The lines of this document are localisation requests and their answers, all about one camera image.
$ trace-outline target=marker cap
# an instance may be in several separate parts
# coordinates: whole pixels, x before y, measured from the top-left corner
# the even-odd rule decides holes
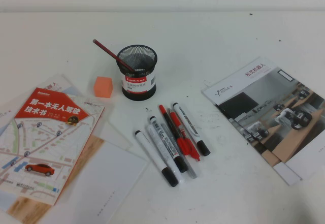
[[[203,142],[203,140],[200,140],[197,143],[197,147],[198,147],[198,150],[201,153],[201,155],[208,156],[210,154],[210,151],[209,151],[208,147],[205,145],[205,143]]]
[[[172,172],[171,169],[169,169],[168,167],[164,168],[161,173],[164,175],[164,177],[166,178],[166,180],[168,181],[168,183],[172,186],[175,187],[178,184],[178,180],[175,177],[174,173]]]
[[[174,158],[174,162],[177,165],[180,172],[186,172],[188,167],[185,163],[184,159],[181,156],[177,156]]]

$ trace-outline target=black mesh pencil holder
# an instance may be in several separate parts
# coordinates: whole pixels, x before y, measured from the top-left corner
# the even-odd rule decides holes
[[[156,92],[154,67],[157,63],[156,52],[145,45],[130,45],[122,49],[117,56],[135,71],[116,62],[122,76],[122,92],[134,101],[143,101]]]

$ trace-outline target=orange eraser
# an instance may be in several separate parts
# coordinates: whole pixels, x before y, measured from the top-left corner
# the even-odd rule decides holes
[[[113,90],[112,78],[97,77],[93,91],[96,97],[109,98]]]

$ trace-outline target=white marker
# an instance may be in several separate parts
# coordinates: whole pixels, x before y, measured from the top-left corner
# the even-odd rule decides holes
[[[177,165],[180,172],[186,172],[188,167],[187,164],[184,161],[184,158],[182,158],[179,153],[177,152],[175,146],[173,145],[172,141],[167,136],[164,129],[161,127],[161,125],[157,122],[157,118],[152,116],[150,118],[151,124],[154,126],[154,129],[157,131],[160,139],[164,143],[166,149],[168,150],[169,154],[171,154],[172,158],[174,159],[175,164]]]
[[[173,104],[173,107],[174,107],[175,112],[177,113],[178,117],[181,119],[182,123],[188,130],[189,134],[191,135],[193,140],[196,142],[199,152],[204,156],[208,156],[210,154],[208,147],[205,145],[205,143],[201,139],[200,135],[198,134],[197,130],[195,129],[195,127],[193,126],[191,121],[186,116],[183,109],[179,106],[178,103]]]
[[[156,130],[154,129],[153,125],[149,125],[147,127],[147,130],[148,130],[150,137],[152,138],[155,145],[157,146],[159,152],[161,153],[162,157],[164,158],[167,166],[169,166],[169,168],[172,170],[172,172],[174,173],[174,175],[178,179],[178,181],[183,182],[184,178],[182,177],[181,172],[177,168],[177,165],[175,164],[173,158],[169,154],[168,150],[166,149],[164,143],[160,139],[160,137],[159,137],[158,133],[156,132]]]
[[[153,148],[153,146],[150,144],[146,136],[141,131],[136,131],[135,134],[139,143],[143,146],[143,148],[145,149],[149,157],[152,159],[152,161],[155,163],[155,165],[164,175],[164,177],[169,182],[169,184],[172,187],[175,187],[178,184],[178,180],[175,177],[174,173],[171,171],[171,169],[169,169],[166,166],[165,162],[160,158],[160,155]]]
[[[192,166],[189,164],[188,160],[186,159],[186,157],[182,154],[182,151],[179,149],[176,140],[172,134],[172,132],[169,130],[169,128],[166,126],[166,124],[162,123],[161,124],[162,129],[165,130],[167,136],[170,138],[170,140],[172,141],[173,145],[175,146],[176,150],[178,151],[179,155],[184,159],[185,163],[187,164],[187,168],[188,168],[188,174],[190,175],[191,178],[197,178],[197,174],[195,173],[194,169],[192,168]]]

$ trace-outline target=marker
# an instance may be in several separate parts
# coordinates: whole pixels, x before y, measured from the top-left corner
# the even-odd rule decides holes
[[[197,178],[197,174],[195,173],[194,169],[192,168],[192,166],[190,165],[190,163],[188,162],[188,160],[186,159],[186,157],[182,154],[182,152],[180,151],[174,136],[172,135],[172,132],[169,130],[169,128],[166,126],[166,124],[162,123],[161,124],[162,129],[165,130],[167,136],[170,138],[170,140],[172,141],[173,145],[175,146],[175,148],[177,149],[179,155],[184,159],[185,163],[187,164],[188,167],[188,174],[191,178]]]
[[[176,128],[178,128],[179,133],[183,136],[183,139],[185,140],[187,146],[190,148],[190,156],[192,156],[192,158],[200,161],[200,155],[199,155],[197,149],[195,149],[194,145],[192,144],[191,139],[189,139],[187,137],[185,129],[182,126],[182,124],[180,123],[180,121],[178,120],[176,113],[171,109],[168,109],[168,111],[171,116],[171,119],[173,120],[173,123],[175,124]]]
[[[165,121],[167,122],[170,130],[172,131],[179,148],[182,150],[182,153],[184,155],[189,155],[190,147],[186,144],[186,142],[182,138],[181,134],[178,132],[176,126],[173,124],[173,121],[169,117],[168,113],[166,112],[166,110],[164,109],[164,107],[162,105],[159,106],[159,109],[160,109],[162,115],[164,116]]]
[[[148,131],[150,137],[152,138],[152,140],[154,141],[155,145],[157,146],[162,157],[164,158],[164,161],[166,162],[167,166],[169,166],[169,168],[172,170],[172,172],[174,173],[177,180],[179,182],[183,182],[184,178],[183,178],[181,172],[177,168],[177,165],[175,164],[173,158],[171,157],[171,155],[169,154],[168,150],[166,149],[164,143],[160,139],[158,133],[156,132],[156,129],[154,129],[154,126],[149,125],[147,127],[147,131]]]
[[[188,130],[189,134],[192,136],[193,140],[196,142],[200,153],[204,156],[208,156],[210,154],[208,147],[205,145],[205,143],[201,139],[198,131],[195,129],[195,127],[193,126],[191,121],[186,116],[184,110],[179,106],[178,103],[175,103],[173,106],[174,106],[174,109],[175,109],[177,115],[179,116],[182,123]]]
[[[153,148],[153,146],[150,144],[146,136],[141,131],[136,131],[136,138],[139,141],[139,143],[143,146],[149,157],[152,159],[152,161],[155,163],[157,168],[161,171],[165,179],[168,181],[168,183],[175,187],[178,184],[178,180],[175,177],[174,173],[169,169],[165,162],[161,159],[160,155],[157,153],[157,151]]]
[[[154,129],[157,131],[160,139],[164,143],[166,149],[168,150],[169,154],[174,159],[175,164],[177,165],[180,172],[186,172],[187,171],[187,165],[184,162],[184,159],[179,155],[175,147],[173,146],[172,141],[168,138],[166,132],[163,130],[163,128],[160,126],[160,124],[157,122],[157,119],[152,116],[150,118],[151,124],[154,126]]]

